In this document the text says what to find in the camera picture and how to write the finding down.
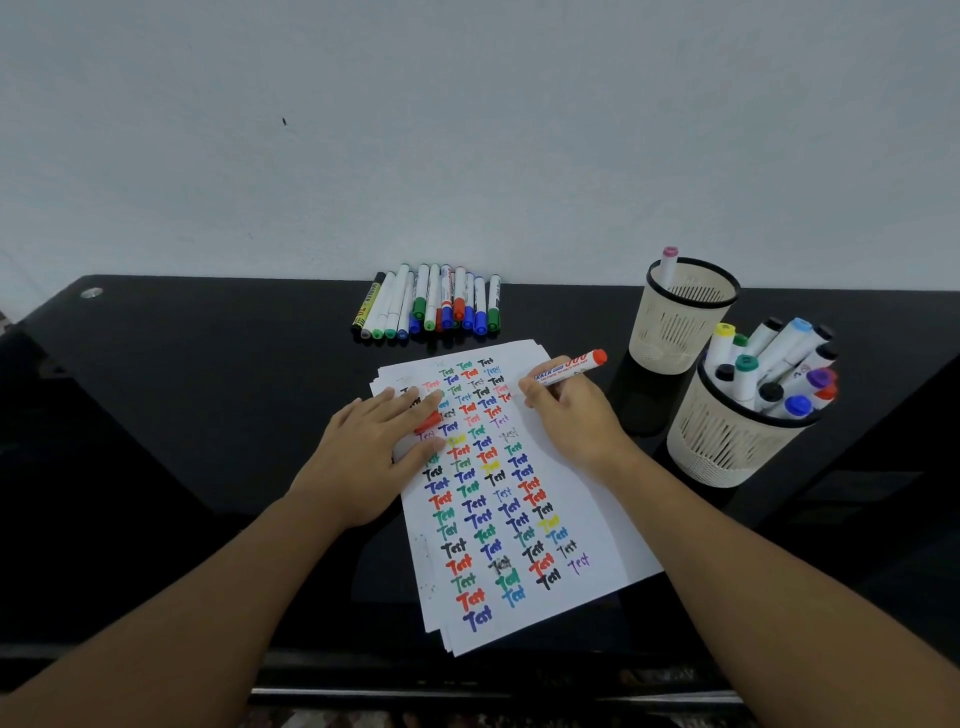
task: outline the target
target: white wall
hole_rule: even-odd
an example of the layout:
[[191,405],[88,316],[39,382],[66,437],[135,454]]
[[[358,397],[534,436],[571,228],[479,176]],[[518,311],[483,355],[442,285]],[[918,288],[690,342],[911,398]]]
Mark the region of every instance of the white wall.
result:
[[87,273],[633,283],[663,244],[957,288],[956,0],[8,0],[0,73],[16,318]]

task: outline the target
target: hand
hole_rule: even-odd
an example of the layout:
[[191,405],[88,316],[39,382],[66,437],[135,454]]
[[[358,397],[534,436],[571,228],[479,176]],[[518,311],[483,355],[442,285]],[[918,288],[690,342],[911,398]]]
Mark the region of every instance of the hand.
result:
[[558,356],[520,380],[525,404],[540,415],[543,429],[557,451],[577,468],[599,480],[625,453],[636,451],[600,387],[584,375],[544,387],[534,376],[569,361]]
[[411,408],[417,387],[394,397],[387,387],[369,400],[357,398],[330,418],[316,452],[306,461],[290,486],[291,494],[323,496],[324,506],[337,511],[344,528],[375,519],[434,453],[445,439],[431,437],[414,445],[393,464],[393,450],[437,409],[443,395],[438,390]]

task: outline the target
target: pen holder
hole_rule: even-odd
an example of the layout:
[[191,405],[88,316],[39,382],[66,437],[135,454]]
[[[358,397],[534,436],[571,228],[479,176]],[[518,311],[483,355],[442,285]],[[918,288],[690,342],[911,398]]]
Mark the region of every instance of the pen holder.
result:
[[666,436],[670,457],[694,480],[732,488],[762,468],[780,449],[820,421],[782,420],[747,409],[723,395],[707,376],[701,357]]
[[677,258],[669,290],[660,285],[660,261],[647,271],[647,284],[630,336],[630,356],[659,375],[690,368],[727,310],[740,284],[719,266],[692,257]]

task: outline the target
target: paper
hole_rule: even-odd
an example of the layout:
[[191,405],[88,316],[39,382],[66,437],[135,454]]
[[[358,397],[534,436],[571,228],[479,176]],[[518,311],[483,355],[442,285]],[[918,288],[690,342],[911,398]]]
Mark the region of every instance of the paper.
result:
[[444,419],[401,441],[444,449],[403,492],[424,628],[460,655],[662,570],[616,500],[553,449],[521,376],[527,340],[384,367],[371,384],[440,389]]

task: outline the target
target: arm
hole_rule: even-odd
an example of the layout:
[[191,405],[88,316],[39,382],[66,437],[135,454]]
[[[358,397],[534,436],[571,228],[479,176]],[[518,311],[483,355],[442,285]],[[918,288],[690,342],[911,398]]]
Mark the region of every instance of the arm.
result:
[[437,408],[416,387],[335,414],[286,496],[180,581],[0,700],[0,725],[235,726],[277,623],[340,533],[372,521],[441,438],[392,464]]
[[526,377],[520,389],[560,453],[623,505],[764,725],[960,724],[960,670],[866,599],[696,496],[634,445],[589,379],[550,392]]

